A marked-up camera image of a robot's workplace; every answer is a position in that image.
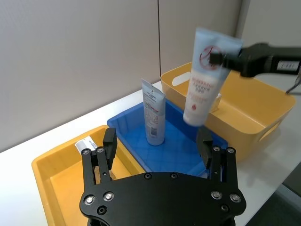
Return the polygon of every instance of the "bin handle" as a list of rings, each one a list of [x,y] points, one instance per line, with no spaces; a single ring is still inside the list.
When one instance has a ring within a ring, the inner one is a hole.
[[[182,83],[184,83],[190,79],[190,75],[191,75],[190,72],[185,72],[184,74],[174,77],[171,84],[173,86],[181,85]]]
[[[276,123],[274,123],[270,128],[268,128],[268,131],[266,131],[258,140],[258,142],[262,141],[266,136],[268,136],[271,132],[273,132],[277,127],[280,125],[283,119],[280,119]]]
[[[191,71],[191,62],[184,64],[182,66],[179,66],[175,69],[172,69],[172,70],[162,74],[161,81],[170,87],[174,87],[174,85],[173,85],[174,78],[179,77],[183,74],[186,74],[187,72],[190,72],[190,71]]]

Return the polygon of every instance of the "screw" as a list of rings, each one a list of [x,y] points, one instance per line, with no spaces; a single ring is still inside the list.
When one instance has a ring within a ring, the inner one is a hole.
[[[114,194],[112,192],[107,192],[103,195],[103,200],[106,202],[111,201],[114,198]]]
[[[85,199],[84,203],[85,203],[86,205],[91,205],[91,204],[94,202],[94,200],[95,200],[95,197],[91,195],[91,196],[88,196],[88,197]]]
[[[221,206],[221,210],[222,210],[223,212],[228,212],[229,208],[228,208],[226,205],[222,205],[222,206]]]
[[[178,175],[177,175],[176,173],[172,173],[172,174],[170,175],[170,177],[171,177],[172,179],[176,179],[176,178],[178,178]]]
[[[215,150],[216,152],[220,151],[221,149],[218,146],[214,146],[213,150]]]
[[[212,198],[217,199],[217,200],[222,198],[222,194],[217,191],[212,191],[211,196],[212,196]]]
[[[147,180],[151,179],[151,174],[150,173],[146,173],[144,175],[144,178],[147,179]]]
[[[240,197],[237,194],[231,194],[230,199],[232,202],[240,202],[241,201]]]
[[[100,148],[97,149],[97,152],[98,152],[98,153],[101,153],[101,152],[103,152],[103,151],[104,151],[104,148],[103,148],[103,147],[100,147]]]
[[[83,151],[83,154],[89,154],[90,153],[90,151],[89,150],[85,150],[85,151]]]
[[[98,209],[97,209],[97,213],[99,215],[103,215],[107,212],[107,208],[105,206],[100,206]]]
[[[228,148],[227,148],[227,151],[228,151],[229,153],[234,153],[234,149],[231,148],[231,147],[228,147]]]

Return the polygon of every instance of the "logo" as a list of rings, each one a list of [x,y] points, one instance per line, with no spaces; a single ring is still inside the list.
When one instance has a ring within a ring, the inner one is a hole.
[[[199,55],[199,63],[206,70],[216,70],[219,66],[209,63],[210,53],[221,53],[221,49],[217,46],[208,46]]]

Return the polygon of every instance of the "gray wall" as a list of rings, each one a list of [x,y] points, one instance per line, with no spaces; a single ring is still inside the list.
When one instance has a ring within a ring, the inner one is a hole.
[[[192,60],[198,26],[234,35],[241,0],[159,0],[161,72]]]
[[[301,45],[300,0],[244,0],[241,37],[245,45],[267,41],[274,45]]]
[[[159,80],[156,0],[0,0],[0,151]]]

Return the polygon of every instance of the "white tube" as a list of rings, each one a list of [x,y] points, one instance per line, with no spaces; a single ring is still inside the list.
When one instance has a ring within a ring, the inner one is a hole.
[[[97,148],[97,145],[94,143],[93,139],[90,136],[85,137],[82,140],[79,140],[75,143],[75,146],[79,153],[81,153],[82,150],[89,148],[91,151],[94,151]]]
[[[165,94],[142,79],[146,139],[160,145],[165,138]]]
[[[201,126],[205,123],[211,105],[230,72],[229,69],[209,64],[210,53],[237,55],[242,45],[242,40],[197,28],[183,115],[187,124]]]

